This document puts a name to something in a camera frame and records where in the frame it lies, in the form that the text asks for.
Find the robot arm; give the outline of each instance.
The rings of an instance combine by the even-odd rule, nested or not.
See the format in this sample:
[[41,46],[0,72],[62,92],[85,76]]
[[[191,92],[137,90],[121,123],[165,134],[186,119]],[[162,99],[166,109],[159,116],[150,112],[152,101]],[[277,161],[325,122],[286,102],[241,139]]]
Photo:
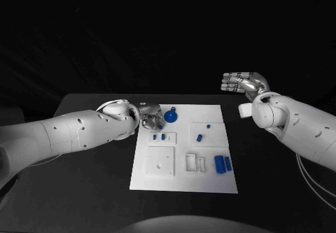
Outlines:
[[0,127],[0,189],[33,163],[56,155],[88,150],[134,134],[143,126],[160,131],[160,105],[116,100],[52,119]]
[[336,171],[336,116],[270,91],[257,73],[225,73],[222,90],[245,93],[253,103],[240,105],[241,118],[276,135],[305,158]]

